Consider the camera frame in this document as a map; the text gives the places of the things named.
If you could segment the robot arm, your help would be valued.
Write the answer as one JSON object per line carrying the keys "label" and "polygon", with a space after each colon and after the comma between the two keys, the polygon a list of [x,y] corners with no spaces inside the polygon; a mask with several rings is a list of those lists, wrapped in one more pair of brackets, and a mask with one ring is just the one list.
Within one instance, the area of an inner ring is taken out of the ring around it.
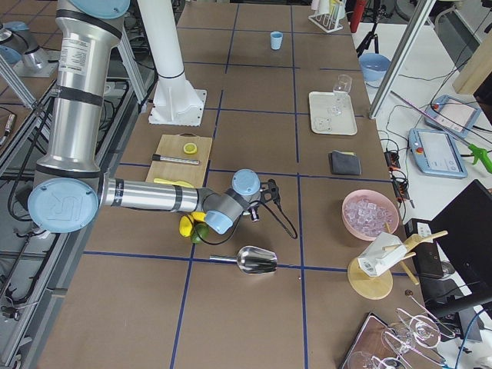
{"label": "robot arm", "polygon": [[1,23],[1,56],[14,66],[21,62],[30,72],[48,67],[48,53],[36,41],[29,27],[20,21]]}
{"label": "robot arm", "polygon": [[126,181],[102,173],[95,160],[111,50],[122,40],[127,1],[60,1],[63,34],[57,92],[45,156],[37,161],[28,196],[32,221],[51,233],[88,225],[103,205],[152,211],[202,211],[205,223],[225,233],[246,211],[274,194],[249,169],[231,187],[208,188]]}

